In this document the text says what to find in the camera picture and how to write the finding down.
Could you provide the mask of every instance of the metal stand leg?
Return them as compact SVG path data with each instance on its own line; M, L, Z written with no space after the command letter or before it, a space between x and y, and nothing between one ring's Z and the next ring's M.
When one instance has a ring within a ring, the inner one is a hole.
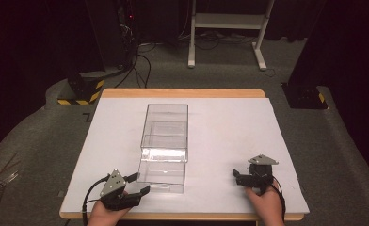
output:
M257 42L252 43L252 49L254 50L255 56L258 61L258 66L261 71L265 71L267 69L265 61L264 61L264 57L262 56L262 53L261 53L261 44L262 44L262 40L264 39L264 34L266 31L267 23L269 22L269 18L270 18L270 12L272 11L274 3L275 3L275 0L269 0L269 3L267 4L264 21L262 23L262 27L258 35L258 40Z
M196 34L196 0L193 0L193 9L191 13L190 45L188 48L189 68L194 68L196 66L196 46L194 43L195 34Z

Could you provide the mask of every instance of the cable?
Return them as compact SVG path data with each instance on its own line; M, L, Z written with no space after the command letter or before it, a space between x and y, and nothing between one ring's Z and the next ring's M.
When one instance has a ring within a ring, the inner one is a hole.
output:
M108 178L110 177L110 174L108 174L106 177L98 180L96 183L93 184L93 186L91 186L89 189L88 189L88 193L86 194L85 196L85 199L84 199L84 203L82 205L82 220L84 222L84 226L87 226L88 225L88 210L87 210L87 203L88 203L88 195L90 194L91 190L96 186L98 185L99 183L102 183L102 182L106 182L108 181Z
M132 67L131 67L131 69L129 70L129 72L125 75L125 77L117 84L117 86L115 86L114 88L117 88L120 84L122 84L125 80L126 80L126 78L129 76L129 74L132 72L132 70L135 68L135 65L136 65L136 63L137 63L137 56L138 56L138 54L137 54L137 51L138 51L138 48L137 48L137 50L136 50L136 58L135 58L135 62L132 64Z
M147 87L147 84L149 82L149 78L150 78L150 72L152 70L152 64L150 63L150 61L143 55L138 55L139 57L143 57L144 59L147 60L147 63L149 63L149 72L147 73L147 77L146 77L146 82L144 83L144 88Z
M281 183L279 183L279 181L278 181L278 179L276 179L276 177L273 177L273 179L275 179L275 181L278 183L280 191L275 186L273 186L272 184L270 186L273 187L273 189L276 191L276 193L278 193L279 199L281 199L281 218L284 222L285 199L283 197L283 191L281 190Z
M70 219L67 219L66 221L65 221L65 224L64 224L64 226L68 226L68 224L71 222L71 220Z
M190 11L190 0L187 0L187 13L185 16L185 22L184 22L184 29L182 30L181 34L179 35L179 38L184 34L185 32L185 28L187 26L187 21L188 21L188 12Z

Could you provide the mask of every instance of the clear plastic box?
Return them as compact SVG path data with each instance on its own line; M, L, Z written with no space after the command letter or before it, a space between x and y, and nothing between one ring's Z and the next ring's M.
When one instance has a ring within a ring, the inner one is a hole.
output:
M151 191L184 192L187 127L187 105L148 105L138 182L150 183Z

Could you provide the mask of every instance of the white stand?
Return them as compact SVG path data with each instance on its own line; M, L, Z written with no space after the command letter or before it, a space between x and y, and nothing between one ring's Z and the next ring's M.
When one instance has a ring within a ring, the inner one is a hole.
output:
M269 22L270 12L275 0L268 0L267 9L264 15L244 15L244 14L215 14L215 13L196 13L196 0L193 1L191 17L190 46L188 52L188 67L196 66L196 47L195 33L196 27L208 28L231 28L260 30L257 42L252 43L252 49L258 61L261 71L266 70L266 64L261 53L261 43L264 39L267 23Z

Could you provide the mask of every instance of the human hand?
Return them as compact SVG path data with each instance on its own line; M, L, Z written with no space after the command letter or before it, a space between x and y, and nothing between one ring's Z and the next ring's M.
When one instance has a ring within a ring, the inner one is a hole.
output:
M273 186L278 188L278 182L274 180ZM266 192L259 196L251 187L245 187L249 200L255 207L255 211L266 226L282 226L282 207L279 194L269 186Z
M101 201L97 201L91 210L88 226L115 226L129 210L131 208L119 211L108 210Z

